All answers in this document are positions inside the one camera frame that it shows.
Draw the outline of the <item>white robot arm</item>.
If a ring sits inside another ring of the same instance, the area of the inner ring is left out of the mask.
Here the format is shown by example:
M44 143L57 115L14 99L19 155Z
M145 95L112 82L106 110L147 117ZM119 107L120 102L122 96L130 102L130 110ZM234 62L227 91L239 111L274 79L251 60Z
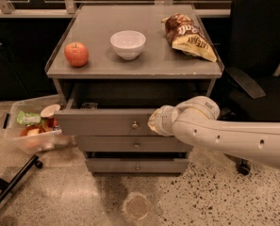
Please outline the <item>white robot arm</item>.
M280 169L280 122L221 121L219 116L213 100L197 96L158 108L148 126L161 136L175 137L188 145Z

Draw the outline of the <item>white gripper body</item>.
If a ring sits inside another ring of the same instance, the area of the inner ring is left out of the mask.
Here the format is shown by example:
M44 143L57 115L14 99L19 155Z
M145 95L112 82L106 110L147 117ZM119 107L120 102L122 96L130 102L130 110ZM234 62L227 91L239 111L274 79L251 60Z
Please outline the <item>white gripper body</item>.
M174 106L164 105L156 113L155 128L156 131L165 137L173 135L173 123L179 115Z

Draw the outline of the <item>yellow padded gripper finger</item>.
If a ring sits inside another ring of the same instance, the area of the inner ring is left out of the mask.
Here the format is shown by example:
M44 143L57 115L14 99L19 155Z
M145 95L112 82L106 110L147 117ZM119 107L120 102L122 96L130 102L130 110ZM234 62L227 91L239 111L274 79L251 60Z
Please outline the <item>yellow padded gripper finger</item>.
M160 125L159 112L160 109L155 110L147 122L148 127L156 133L159 132L159 125Z

